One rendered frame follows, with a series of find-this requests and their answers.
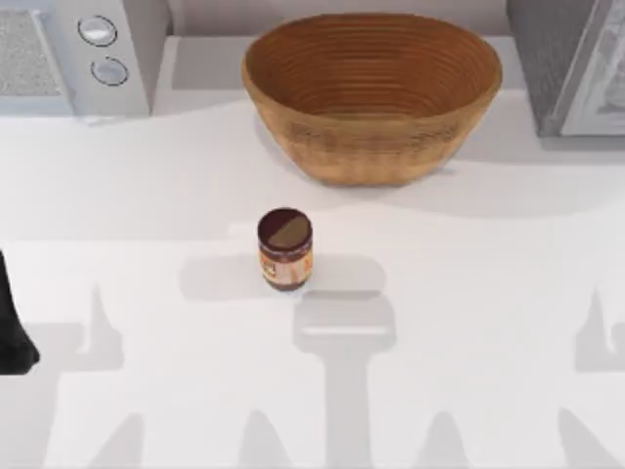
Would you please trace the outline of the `brown jar with orange label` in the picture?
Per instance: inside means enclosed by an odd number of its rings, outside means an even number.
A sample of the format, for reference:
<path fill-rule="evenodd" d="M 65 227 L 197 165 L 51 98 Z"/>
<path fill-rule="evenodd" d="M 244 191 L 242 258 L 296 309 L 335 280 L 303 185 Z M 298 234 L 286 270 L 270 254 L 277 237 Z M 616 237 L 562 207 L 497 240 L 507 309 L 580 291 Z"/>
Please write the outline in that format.
<path fill-rule="evenodd" d="M 313 224 L 302 211 L 279 207 L 257 226 L 259 261 L 265 281 L 274 289 L 293 291 L 313 271 Z"/>

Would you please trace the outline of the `brown woven basket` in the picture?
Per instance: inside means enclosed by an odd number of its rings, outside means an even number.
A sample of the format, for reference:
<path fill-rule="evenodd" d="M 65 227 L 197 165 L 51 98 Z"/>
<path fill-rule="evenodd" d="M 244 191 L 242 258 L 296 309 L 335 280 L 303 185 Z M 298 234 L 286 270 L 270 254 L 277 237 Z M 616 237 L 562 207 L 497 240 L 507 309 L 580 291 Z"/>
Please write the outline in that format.
<path fill-rule="evenodd" d="M 495 49 L 447 21 L 322 14 L 256 38 L 241 77 L 276 144 L 307 176 L 401 186 L 436 170 L 499 92 Z"/>

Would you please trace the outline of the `small microwave knob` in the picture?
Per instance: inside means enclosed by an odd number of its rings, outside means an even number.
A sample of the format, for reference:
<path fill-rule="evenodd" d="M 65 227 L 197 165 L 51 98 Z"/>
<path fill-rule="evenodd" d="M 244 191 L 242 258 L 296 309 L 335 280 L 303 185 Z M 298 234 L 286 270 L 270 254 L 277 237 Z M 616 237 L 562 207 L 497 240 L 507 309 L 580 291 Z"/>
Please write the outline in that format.
<path fill-rule="evenodd" d="M 118 87 L 129 79 L 126 65 L 113 57 L 105 57 L 93 61 L 90 65 L 92 76 L 101 84 L 108 87 Z"/>

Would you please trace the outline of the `large microwave knob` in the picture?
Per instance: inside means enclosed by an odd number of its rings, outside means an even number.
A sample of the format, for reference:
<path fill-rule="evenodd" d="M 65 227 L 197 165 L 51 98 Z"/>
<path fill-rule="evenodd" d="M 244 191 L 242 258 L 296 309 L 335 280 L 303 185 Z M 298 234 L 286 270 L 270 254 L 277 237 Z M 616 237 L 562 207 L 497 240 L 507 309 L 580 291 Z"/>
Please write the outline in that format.
<path fill-rule="evenodd" d="M 86 43 L 95 47 L 108 47 L 117 39 L 115 24 L 103 16 L 81 19 L 77 24 L 77 30 Z"/>

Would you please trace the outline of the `pale microwave oven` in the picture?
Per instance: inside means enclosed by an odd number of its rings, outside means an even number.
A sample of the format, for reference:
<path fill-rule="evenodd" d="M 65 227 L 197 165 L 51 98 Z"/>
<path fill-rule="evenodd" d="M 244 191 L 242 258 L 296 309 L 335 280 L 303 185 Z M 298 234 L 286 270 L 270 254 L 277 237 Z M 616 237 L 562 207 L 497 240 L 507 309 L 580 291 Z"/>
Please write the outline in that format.
<path fill-rule="evenodd" d="M 0 116 L 73 116 L 85 120 L 143 117 L 150 86 L 141 74 L 128 9 L 133 0 L 0 0 Z M 103 16 L 117 28 L 108 47 L 86 43 L 78 22 Z M 90 65 L 123 62 L 129 79 L 108 87 Z"/>

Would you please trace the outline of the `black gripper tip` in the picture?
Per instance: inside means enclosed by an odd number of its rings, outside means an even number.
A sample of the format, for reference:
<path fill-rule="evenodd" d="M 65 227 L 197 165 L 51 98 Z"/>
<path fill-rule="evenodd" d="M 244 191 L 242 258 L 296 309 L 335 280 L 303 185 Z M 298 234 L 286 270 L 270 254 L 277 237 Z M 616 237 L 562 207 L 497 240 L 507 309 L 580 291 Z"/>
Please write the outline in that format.
<path fill-rule="evenodd" d="M 26 375 L 40 362 L 40 353 L 21 324 L 0 250 L 0 375 Z"/>

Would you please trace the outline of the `grey cabinet door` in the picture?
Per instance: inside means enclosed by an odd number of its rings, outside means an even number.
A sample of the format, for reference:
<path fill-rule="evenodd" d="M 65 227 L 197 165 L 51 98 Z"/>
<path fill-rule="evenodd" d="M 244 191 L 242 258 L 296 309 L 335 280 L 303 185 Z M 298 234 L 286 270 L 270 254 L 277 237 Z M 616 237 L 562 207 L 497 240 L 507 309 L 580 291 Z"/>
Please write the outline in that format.
<path fill-rule="evenodd" d="M 564 137 L 625 137 L 625 0 L 595 0 L 558 97 Z"/>

